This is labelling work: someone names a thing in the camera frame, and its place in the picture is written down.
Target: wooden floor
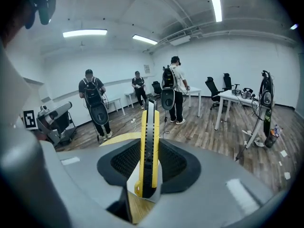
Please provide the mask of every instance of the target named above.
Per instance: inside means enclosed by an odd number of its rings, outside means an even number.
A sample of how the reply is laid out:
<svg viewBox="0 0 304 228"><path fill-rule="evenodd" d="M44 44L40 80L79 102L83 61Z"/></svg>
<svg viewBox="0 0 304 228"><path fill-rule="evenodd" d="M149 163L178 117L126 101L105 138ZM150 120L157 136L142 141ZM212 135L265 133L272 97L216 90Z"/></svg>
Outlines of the wooden floor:
<svg viewBox="0 0 304 228"><path fill-rule="evenodd" d="M242 130L251 130L255 126L257 118L252 115L250 107L241 107L234 103L231 106L231 111L227 122L224 122L226 109L224 108L221 118L220 127L217 131L214 130L215 122L218 114L218 108L210 110L212 100L210 98L202 98L201 101L201 117L197 117L198 113L198 98L191 99L192 107L188 107L188 99L184 103L183 117L186 122L183 125L170 123L169 112L167 112L168 121L166 123L166 131L169 134L164 134L164 138L188 143L194 148L208 149L218 152L235 160L240 149L244 147L244 141L248 141L249 136L244 134ZM158 101L158 110L160 111L160 132L161 137L164 131L165 112ZM126 116L123 116L122 111L109 114L110 127L113 131L113 136L118 136L123 133L140 132L141 131L141 115L139 104L125 108ZM131 120L136 118L136 128ZM246 170L258 177L266 184L274 193L281 189L288 188L297 171L299 171L304 153L304 121L292 109L275 106L273 109L272 126L278 124L283 128L281 136L271 149L266 147L256 147L254 144L248 150L245 150L243 156L239 160L239 164ZM265 141L266 137L261 127L258 137ZM68 151L74 149L84 149L98 147L96 132L92 123L88 123L77 129L77 133L73 141L64 147L58 148L57 151ZM288 156L283 157L281 151L285 150ZM291 179L286 180L284 173L289 172ZM134 200L135 209L139 211L132 212L133 219L137 223L140 221L153 204L144 202L141 204L139 198L129 194L129 198Z"/></svg>

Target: white table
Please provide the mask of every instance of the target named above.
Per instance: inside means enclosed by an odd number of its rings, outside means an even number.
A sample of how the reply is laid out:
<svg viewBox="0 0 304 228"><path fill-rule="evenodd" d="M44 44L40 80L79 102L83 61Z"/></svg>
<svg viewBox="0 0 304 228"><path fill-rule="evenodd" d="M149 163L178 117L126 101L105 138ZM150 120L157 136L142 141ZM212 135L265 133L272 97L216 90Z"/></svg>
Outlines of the white table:
<svg viewBox="0 0 304 228"><path fill-rule="evenodd" d="M222 110L223 110L223 102L224 102L224 100L228 101L227 111L226 111L225 120L224 120L225 122L227 121L227 119L229 117L229 110L230 110L231 101L236 102L238 104L241 102L241 104L248 105L248 106L252 106L251 104L253 104L255 106L258 105L257 101L254 101L252 103L252 100L250 100L250 99L243 99L241 96L233 95L231 90L227 90L227 91L224 91L222 93L219 93L218 96L220 96L220 102L219 102L219 108L218 108L217 122L216 122L215 128L214 128L215 130L217 130L219 128L219 122L220 122L220 117L221 117ZM261 119L264 119L265 112L266 112L267 109L268 109L267 107L261 106L261 110L259 110L259 109L256 110L256 112L259 112L259 117ZM257 135L257 132L258 132L259 128L261 127L262 123L263 123L263 121L260 120L260 119L258 119L256 127L254 128L254 130L252 132L251 138L249 139L249 141L248 141L248 143L246 145L247 149L250 147L250 145L254 141L254 139L255 139L255 137Z"/></svg>
<svg viewBox="0 0 304 228"><path fill-rule="evenodd" d="M117 107L116 107L115 101L119 101L120 107L121 107L121 109L122 109L122 111L123 111L123 115L125 116L125 113L124 113L124 108L123 108L123 106L122 106L122 103L121 103L120 97L110 99L108 102L109 102L109 104L110 104L110 103L114 103L115 110L118 112L118 109L117 109Z"/></svg>
<svg viewBox="0 0 304 228"><path fill-rule="evenodd" d="M199 94L199 112L198 112L198 117L200 117L200 105L201 105L201 89L191 87L190 90L188 91L187 95L189 96L189 107L191 107L191 95L194 93Z"/></svg>
<svg viewBox="0 0 304 228"><path fill-rule="evenodd" d="M133 91L126 92L124 95L125 95L126 97L129 97L130 102L131 102L131 106L132 106L132 108L134 108L133 102L132 102L132 98L131 98L131 95L133 95Z"/></svg>

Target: black backpack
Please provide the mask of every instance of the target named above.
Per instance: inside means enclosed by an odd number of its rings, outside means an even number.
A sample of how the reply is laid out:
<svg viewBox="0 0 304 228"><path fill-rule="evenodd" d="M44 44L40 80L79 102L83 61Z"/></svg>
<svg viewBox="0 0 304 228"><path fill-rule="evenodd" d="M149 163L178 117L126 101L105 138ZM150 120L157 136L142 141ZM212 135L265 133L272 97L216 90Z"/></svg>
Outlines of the black backpack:
<svg viewBox="0 0 304 228"><path fill-rule="evenodd" d="M99 104L102 102L102 95L100 90L97 88L97 80L95 77L92 77L91 81L88 81L87 78L83 79L85 87L85 100L90 106Z"/></svg>
<svg viewBox="0 0 304 228"><path fill-rule="evenodd" d="M164 68L162 74L162 87L173 88L174 87L174 73L170 68Z"/></svg>

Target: black office chair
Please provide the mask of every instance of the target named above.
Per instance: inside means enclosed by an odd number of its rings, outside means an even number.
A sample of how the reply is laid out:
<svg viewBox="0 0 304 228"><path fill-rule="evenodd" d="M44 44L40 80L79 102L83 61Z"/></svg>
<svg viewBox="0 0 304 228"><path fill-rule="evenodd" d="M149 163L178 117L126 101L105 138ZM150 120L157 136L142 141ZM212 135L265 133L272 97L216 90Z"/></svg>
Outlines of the black office chair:
<svg viewBox="0 0 304 228"><path fill-rule="evenodd" d="M232 86L234 86L234 85L231 84L231 78L230 78L228 73L224 74L224 82L225 82L225 85L226 85L226 90L230 90L230 89L232 89Z"/></svg>
<svg viewBox="0 0 304 228"><path fill-rule="evenodd" d="M212 110L213 107L219 106L219 101L220 101L220 96L218 96L219 93L224 92L224 91L218 91L217 87L215 86L213 82L212 77L207 77L207 81L205 82L209 90L211 91L211 99L215 101L215 103L212 104L212 107L210 110Z"/></svg>
<svg viewBox="0 0 304 228"><path fill-rule="evenodd" d="M162 94L161 84L158 81L154 81L152 87L154 89L154 93L156 94L156 96L159 95L161 97Z"/></svg>

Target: ceiling light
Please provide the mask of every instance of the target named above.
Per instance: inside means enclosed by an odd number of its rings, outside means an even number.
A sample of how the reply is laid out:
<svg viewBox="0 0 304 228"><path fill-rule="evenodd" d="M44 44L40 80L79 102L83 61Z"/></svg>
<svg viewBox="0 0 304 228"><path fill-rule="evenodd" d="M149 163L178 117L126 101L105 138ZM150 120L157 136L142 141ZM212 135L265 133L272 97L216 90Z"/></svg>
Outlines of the ceiling light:
<svg viewBox="0 0 304 228"><path fill-rule="evenodd" d="M95 35L95 36L104 36L107 34L106 29L82 29L82 30L75 30L75 31L70 31L70 32L64 32L63 37L72 37L72 36L90 36L90 35Z"/></svg>
<svg viewBox="0 0 304 228"><path fill-rule="evenodd" d="M190 38L191 38L190 36L184 36L184 37L178 38L176 40L170 41L170 44L173 45L173 46L178 46L180 44L189 42Z"/></svg>
<svg viewBox="0 0 304 228"><path fill-rule="evenodd" d="M215 13L215 20L216 22L222 21L222 8L220 5L220 0L212 0L213 9Z"/></svg>
<svg viewBox="0 0 304 228"><path fill-rule="evenodd" d="M295 29L298 28L298 24L294 24L292 27L290 27L290 29Z"/></svg>
<svg viewBox="0 0 304 228"><path fill-rule="evenodd" d="M154 41L154 40L150 40L150 39L148 39L148 38L141 37L141 36L138 36L138 35L133 36L133 39L135 39L135 40L141 40L141 41L150 43L150 44L152 44L152 45L156 45L156 44L157 44L157 42Z"/></svg>

